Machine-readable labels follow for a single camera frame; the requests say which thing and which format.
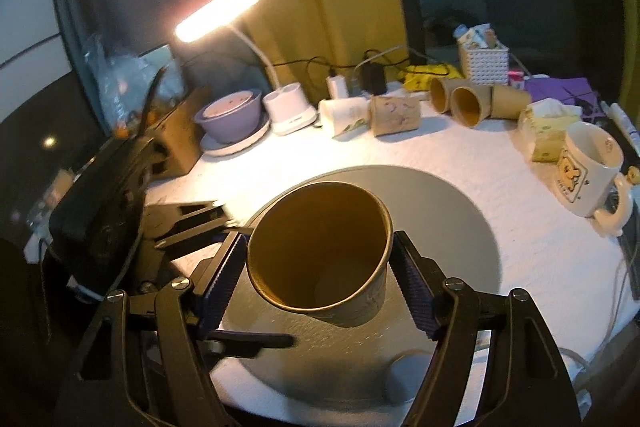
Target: mug handle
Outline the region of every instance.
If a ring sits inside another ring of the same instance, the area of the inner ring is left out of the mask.
[[[611,214],[606,209],[599,208],[593,213],[593,217],[605,232],[620,237],[622,235],[622,227],[626,225],[634,209],[634,198],[631,194],[631,185],[620,172],[616,174],[613,182],[618,189],[618,208],[616,213]]]

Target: metal screw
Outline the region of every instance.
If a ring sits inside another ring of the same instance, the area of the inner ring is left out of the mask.
[[[514,288],[513,290],[511,290],[511,295],[513,295],[514,299],[520,302],[529,300],[529,292],[524,290],[523,288]]]
[[[462,288],[465,287],[465,282],[462,279],[458,279],[457,277],[449,277],[444,285],[449,288],[451,291],[459,292]]]
[[[158,291],[158,287],[153,284],[151,281],[144,281],[142,284],[140,284],[140,286],[138,287],[138,291],[140,293],[151,293],[151,292],[157,292]]]
[[[124,297],[124,291],[122,290],[114,290],[107,295],[107,300],[109,302],[117,302]]]
[[[176,277],[171,281],[171,288],[174,290],[184,290],[189,285],[187,277]]]

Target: white mug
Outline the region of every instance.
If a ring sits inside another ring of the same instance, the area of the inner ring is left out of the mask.
[[[631,185],[620,173],[622,162],[620,145],[608,132],[591,123],[572,123],[554,173],[556,198],[577,216],[593,216],[604,232],[622,235],[633,210]],[[619,199],[615,214],[603,207],[612,183]]]

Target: purple folder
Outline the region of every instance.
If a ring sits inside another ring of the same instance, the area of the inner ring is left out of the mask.
[[[586,78],[530,78],[525,86],[532,102],[554,98],[566,105],[579,105],[582,119],[586,121],[605,116],[600,108],[598,93],[591,89]]]

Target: brown box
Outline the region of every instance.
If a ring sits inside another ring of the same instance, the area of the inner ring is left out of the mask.
[[[371,99],[373,136],[420,127],[420,100],[412,96],[374,96]]]
[[[200,159],[204,131],[193,122],[193,117],[210,101],[210,89],[197,87],[174,110],[147,129],[146,134],[154,138],[152,180],[184,176]]]

